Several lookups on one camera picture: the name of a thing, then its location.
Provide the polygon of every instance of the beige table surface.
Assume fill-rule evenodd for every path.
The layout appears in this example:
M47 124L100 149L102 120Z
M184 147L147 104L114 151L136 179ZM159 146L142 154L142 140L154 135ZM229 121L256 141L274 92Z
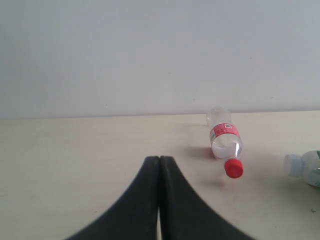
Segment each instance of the beige table surface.
M320 189L282 166L285 154L320 149L320 111L232 119L245 147L239 179L212 158L202 114L0 121L0 239L68 237L117 200L149 155L174 156L198 194L258 240L319 239Z

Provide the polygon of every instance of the clear plastic bottle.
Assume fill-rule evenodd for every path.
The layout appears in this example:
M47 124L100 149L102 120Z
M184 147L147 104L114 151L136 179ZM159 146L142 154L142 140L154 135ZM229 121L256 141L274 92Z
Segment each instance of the clear plastic bottle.
M290 177L302 178L306 183L320 187L320 151L308 151L302 156L286 155L284 172Z
M232 124L230 112L220 106L212 108L206 114L206 123L210 127L210 143L214 156L225 160L226 174L233 179L243 174L240 161L243 143L237 128Z

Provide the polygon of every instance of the red label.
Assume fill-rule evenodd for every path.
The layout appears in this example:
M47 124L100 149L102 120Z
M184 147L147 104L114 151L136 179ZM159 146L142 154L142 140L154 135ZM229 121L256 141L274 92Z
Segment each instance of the red label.
M210 142L212 143L215 138L219 137L222 134L234 134L240 137L239 132L234 125L230 123L221 123L212 128L212 130L210 131Z

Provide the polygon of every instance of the white bottle cap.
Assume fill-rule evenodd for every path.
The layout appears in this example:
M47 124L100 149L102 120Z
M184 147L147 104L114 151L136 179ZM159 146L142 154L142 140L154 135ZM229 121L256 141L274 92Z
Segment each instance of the white bottle cap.
M290 177L300 177L302 171L302 159L299 155L288 154L284 158L284 173Z

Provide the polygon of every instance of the red bottle cap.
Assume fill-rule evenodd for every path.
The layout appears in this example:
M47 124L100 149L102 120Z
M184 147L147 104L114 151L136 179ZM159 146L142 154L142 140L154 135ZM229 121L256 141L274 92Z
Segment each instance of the red bottle cap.
M225 162L224 169L226 174L232 178L237 179L244 173L244 166L239 159L232 158Z

